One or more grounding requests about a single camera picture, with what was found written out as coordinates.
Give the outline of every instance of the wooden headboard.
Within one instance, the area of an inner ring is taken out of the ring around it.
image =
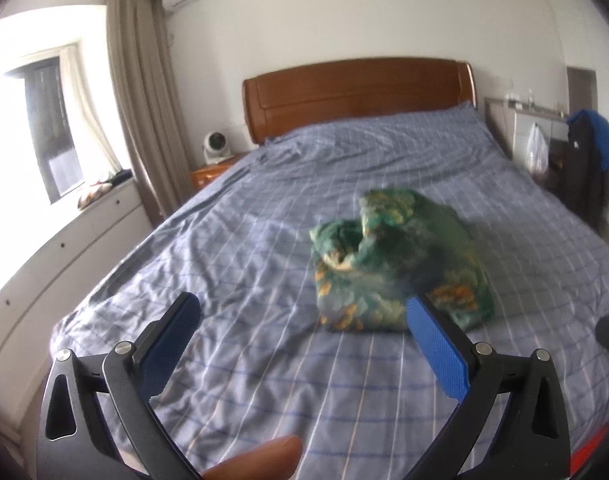
[[[382,57],[298,66],[242,85],[251,139],[350,117],[476,105],[471,66],[451,59]]]

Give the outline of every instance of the white wall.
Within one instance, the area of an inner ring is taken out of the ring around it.
[[[551,4],[565,62],[595,70],[598,111],[609,121],[609,25],[591,0],[551,0]]]
[[[236,132],[238,150],[250,142],[243,79],[318,61],[456,58],[472,63],[480,98],[504,96],[513,79],[539,104],[568,102],[549,0],[198,0],[171,14],[168,29],[197,160],[211,130]]]

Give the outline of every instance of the finger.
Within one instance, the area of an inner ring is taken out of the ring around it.
[[[202,476],[204,480],[288,480],[301,456],[302,440],[285,436],[225,460]]]

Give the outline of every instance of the green floral cloth bundle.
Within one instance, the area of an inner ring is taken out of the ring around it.
[[[373,190],[360,216],[310,231],[321,325],[404,331],[406,301],[418,293],[463,330],[493,316],[486,273],[453,208],[411,189]]]

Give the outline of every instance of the small fan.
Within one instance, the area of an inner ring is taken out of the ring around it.
[[[204,160],[207,164],[220,164],[232,156],[233,153],[224,134],[211,132],[204,137]]]

